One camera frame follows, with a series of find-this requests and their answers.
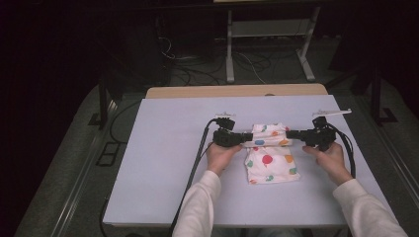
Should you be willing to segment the person's left hand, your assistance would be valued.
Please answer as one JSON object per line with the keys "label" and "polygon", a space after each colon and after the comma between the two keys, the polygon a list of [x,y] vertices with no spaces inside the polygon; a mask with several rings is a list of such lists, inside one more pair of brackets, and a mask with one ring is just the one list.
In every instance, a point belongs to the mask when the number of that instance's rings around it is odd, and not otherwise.
{"label": "person's left hand", "polygon": [[241,145],[222,147],[211,142],[206,152],[208,160],[207,169],[220,177],[222,172],[229,165],[233,156],[241,149]]}

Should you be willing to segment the white metal table frame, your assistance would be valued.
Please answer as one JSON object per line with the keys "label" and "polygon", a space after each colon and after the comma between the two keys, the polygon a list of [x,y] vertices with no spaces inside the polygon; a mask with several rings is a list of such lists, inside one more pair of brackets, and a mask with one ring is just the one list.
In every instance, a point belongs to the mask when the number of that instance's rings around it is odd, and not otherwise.
{"label": "white metal table frame", "polygon": [[286,20],[233,21],[232,12],[227,15],[226,36],[226,76],[227,82],[234,82],[232,40],[238,38],[261,37],[297,37],[304,38],[303,45],[295,51],[302,72],[308,82],[314,82],[315,76],[311,70],[306,54],[315,30],[320,7],[314,7],[309,18]]}

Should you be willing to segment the metal floor rail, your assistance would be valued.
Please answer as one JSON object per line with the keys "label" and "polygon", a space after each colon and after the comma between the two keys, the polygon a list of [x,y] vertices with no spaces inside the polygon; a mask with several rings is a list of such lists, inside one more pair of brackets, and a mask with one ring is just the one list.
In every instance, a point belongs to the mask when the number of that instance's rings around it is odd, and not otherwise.
{"label": "metal floor rail", "polygon": [[81,167],[71,192],[64,203],[50,237],[64,237],[77,209],[79,200],[81,199],[87,186],[89,172],[96,157],[99,155],[99,149],[105,139],[108,128],[108,122],[106,121],[102,128],[97,128],[95,130],[95,136],[93,137],[93,141],[89,144],[88,153],[83,158],[83,166]]}
{"label": "metal floor rail", "polygon": [[419,120],[401,104],[395,104],[393,109],[377,107],[365,97],[357,97],[356,101],[389,155],[404,188],[419,208]]}

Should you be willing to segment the white table board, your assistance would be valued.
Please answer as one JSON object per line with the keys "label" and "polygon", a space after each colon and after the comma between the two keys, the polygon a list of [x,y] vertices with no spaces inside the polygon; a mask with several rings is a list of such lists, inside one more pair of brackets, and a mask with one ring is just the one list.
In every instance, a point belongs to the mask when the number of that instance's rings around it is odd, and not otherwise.
{"label": "white table board", "polygon": [[[195,161],[200,145],[212,139],[211,119],[230,114],[236,131],[255,123],[280,122],[309,129],[317,111],[344,133],[346,119],[331,95],[145,99],[141,102],[104,216],[114,226],[167,226],[189,180],[198,181],[205,163]],[[335,188],[301,142],[291,147],[300,178],[294,182],[251,185],[237,153],[221,177],[214,223],[223,227],[343,226],[346,220],[332,196]]]}

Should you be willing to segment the black metal stand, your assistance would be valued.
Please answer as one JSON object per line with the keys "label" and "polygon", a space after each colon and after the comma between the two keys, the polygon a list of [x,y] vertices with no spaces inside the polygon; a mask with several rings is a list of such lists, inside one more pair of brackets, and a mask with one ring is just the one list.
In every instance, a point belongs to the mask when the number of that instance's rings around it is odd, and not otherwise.
{"label": "black metal stand", "polygon": [[98,84],[99,91],[99,108],[100,111],[97,114],[93,114],[89,120],[89,125],[97,125],[99,129],[103,129],[108,121],[108,91],[106,82],[103,78],[99,79]]}
{"label": "black metal stand", "polygon": [[374,63],[360,63],[353,69],[327,82],[325,88],[331,89],[353,76],[356,77],[351,85],[351,92],[354,95],[363,95],[368,89],[371,89],[370,111],[374,122],[378,126],[382,126],[384,122],[397,122],[397,118],[389,108],[382,108],[380,106],[381,78],[378,75],[378,69]]}

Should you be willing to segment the wooden table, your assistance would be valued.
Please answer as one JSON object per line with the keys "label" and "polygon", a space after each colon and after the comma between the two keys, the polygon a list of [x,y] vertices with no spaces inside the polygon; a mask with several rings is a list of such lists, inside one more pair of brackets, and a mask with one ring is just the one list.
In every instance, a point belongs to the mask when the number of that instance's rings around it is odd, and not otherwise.
{"label": "wooden table", "polygon": [[146,99],[327,95],[321,84],[222,85],[153,87]]}

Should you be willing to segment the white fruit print pants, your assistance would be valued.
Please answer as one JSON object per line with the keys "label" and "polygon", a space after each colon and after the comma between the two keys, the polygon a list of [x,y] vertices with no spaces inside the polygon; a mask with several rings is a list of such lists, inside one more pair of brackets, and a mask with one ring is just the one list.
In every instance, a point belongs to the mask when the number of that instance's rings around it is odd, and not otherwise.
{"label": "white fruit print pants", "polygon": [[250,185],[277,184],[298,181],[297,171],[286,137],[290,129],[282,123],[254,124],[253,138],[243,144],[247,156],[244,165]]}

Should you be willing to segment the person's right hand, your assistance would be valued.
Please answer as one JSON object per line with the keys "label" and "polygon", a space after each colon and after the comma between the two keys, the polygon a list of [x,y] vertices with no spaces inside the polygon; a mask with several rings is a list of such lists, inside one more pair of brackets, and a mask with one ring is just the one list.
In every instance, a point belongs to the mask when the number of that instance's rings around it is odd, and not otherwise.
{"label": "person's right hand", "polygon": [[353,176],[346,169],[343,148],[340,144],[333,142],[326,151],[320,151],[310,146],[303,146],[302,150],[315,157],[316,163],[327,173],[336,186],[353,179]]}

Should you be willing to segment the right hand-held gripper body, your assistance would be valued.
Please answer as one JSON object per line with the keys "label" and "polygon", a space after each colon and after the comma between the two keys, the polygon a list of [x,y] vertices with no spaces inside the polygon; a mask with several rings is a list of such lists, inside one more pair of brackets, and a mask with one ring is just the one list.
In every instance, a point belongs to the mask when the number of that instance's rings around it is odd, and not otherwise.
{"label": "right hand-held gripper body", "polygon": [[314,120],[312,123],[314,129],[308,129],[305,138],[302,138],[301,141],[304,141],[307,146],[317,147],[320,151],[326,151],[329,149],[331,143],[336,140],[336,135],[339,135],[346,150],[352,152],[353,145],[350,138],[326,119],[328,116],[346,115],[351,112],[351,109],[347,109],[344,111],[319,110],[313,113]]}

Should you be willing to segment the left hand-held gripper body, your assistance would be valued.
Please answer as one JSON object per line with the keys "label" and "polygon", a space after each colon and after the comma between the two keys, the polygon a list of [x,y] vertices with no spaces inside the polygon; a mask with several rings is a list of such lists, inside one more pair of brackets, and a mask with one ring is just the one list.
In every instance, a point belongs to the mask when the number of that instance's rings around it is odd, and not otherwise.
{"label": "left hand-held gripper body", "polygon": [[215,123],[218,125],[218,130],[213,133],[212,141],[218,146],[232,147],[244,142],[242,133],[234,133],[232,131],[235,121],[230,117],[216,116]]}

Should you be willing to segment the black floor frame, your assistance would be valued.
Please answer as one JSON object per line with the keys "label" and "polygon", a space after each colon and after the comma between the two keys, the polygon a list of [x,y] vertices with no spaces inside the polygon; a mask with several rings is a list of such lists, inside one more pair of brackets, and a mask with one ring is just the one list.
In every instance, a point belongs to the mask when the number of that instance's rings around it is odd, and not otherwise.
{"label": "black floor frame", "polygon": [[104,145],[95,165],[99,167],[112,167],[124,156],[125,150],[125,142],[107,142]]}

